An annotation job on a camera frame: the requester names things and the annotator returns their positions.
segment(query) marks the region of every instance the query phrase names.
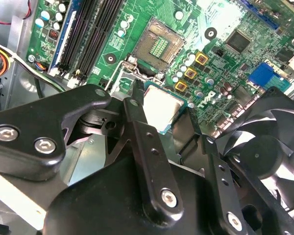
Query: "blue connector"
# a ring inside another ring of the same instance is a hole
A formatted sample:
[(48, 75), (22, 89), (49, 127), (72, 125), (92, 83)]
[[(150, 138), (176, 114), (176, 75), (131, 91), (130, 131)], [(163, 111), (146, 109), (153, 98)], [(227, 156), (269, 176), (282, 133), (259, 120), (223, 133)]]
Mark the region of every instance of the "blue connector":
[(246, 8), (248, 8), (248, 10), (250, 10), (252, 13), (254, 13), (255, 16), (257, 16), (259, 19), (261, 19), (263, 22), (265, 22), (269, 27), (271, 27), (274, 30), (277, 30), (279, 28), (279, 25), (277, 25), (276, 23), (274, 23), (270, 18), (268, 18), (267, 16), (262, 15), (259, 10), (254, 7), (252, 4), (250, 4), (248, 1), (246, 0), (240, 0), (241, 3), (244, 4), (244, 6)]

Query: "dell logo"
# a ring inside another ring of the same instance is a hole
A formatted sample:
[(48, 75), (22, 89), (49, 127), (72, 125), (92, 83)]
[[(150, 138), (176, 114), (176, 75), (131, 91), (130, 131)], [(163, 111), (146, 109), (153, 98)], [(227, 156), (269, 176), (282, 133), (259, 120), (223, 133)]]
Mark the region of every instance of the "dell logo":
[(201, 101), (201, 103), (197, 106), (198, 108), (204, 108), (205, 105), (215, 97), (216, 93), (214, 91), (210, 91), (209, 94)]

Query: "ram slot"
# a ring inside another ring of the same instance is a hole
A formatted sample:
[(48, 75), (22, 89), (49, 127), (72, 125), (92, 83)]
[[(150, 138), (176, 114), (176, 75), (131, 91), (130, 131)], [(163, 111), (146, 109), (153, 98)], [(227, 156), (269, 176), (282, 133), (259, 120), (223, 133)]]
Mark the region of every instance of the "ram slot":
[(76, 68), (85, 80), (91, 74), (124, 0), (104, 0)]
[(98, 0), (85, 0), (83, 2), (59, 63), (59, 68), (62, 71), (69, 71), (75, 62), (83, 39), (87, 34), (88, 25), (94, 17), (97, 4)]

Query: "motherboard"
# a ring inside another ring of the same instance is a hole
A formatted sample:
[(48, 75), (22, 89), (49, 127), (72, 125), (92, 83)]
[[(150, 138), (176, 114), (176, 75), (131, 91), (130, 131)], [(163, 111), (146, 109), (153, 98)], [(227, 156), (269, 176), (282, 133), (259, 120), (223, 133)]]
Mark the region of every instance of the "motherboard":
[(270, 87), (294, 94), (294, 3), (39, 0), (27, 58), (72, 87), (140, 79), (160, 133), (188, 107), (216, 138)]

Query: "fan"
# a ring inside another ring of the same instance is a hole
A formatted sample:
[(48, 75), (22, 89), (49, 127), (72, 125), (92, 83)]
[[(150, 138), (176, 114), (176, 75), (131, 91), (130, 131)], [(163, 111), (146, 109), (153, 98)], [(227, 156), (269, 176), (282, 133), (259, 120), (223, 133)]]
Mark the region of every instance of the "fan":
[(294, 209), (294, 101), (270, 88), (218, 137), (224, 156), (236, 155)]

